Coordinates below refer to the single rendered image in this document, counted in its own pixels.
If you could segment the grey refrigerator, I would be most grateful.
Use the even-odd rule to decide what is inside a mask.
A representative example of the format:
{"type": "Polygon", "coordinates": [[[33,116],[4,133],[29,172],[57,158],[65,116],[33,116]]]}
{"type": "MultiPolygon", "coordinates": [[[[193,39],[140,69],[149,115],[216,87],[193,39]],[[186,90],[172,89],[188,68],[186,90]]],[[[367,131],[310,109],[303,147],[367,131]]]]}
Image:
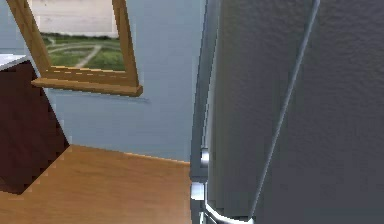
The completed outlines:
{"type": "Polygon", "coordinates": [[[221,0],[207,115],[219,224],[384,224],[384,0],[221,0]]]}

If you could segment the dark red kitchen cabinet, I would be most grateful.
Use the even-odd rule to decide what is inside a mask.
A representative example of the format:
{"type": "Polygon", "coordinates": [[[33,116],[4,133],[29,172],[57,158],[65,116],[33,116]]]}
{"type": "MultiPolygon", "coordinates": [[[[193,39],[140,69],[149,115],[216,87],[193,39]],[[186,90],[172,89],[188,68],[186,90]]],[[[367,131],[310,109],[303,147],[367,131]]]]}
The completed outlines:
{"type": "Polygon", "coordinates": [[[25,55],[0,54],[0,191],[22,194],[68,147],[25,55]]]}

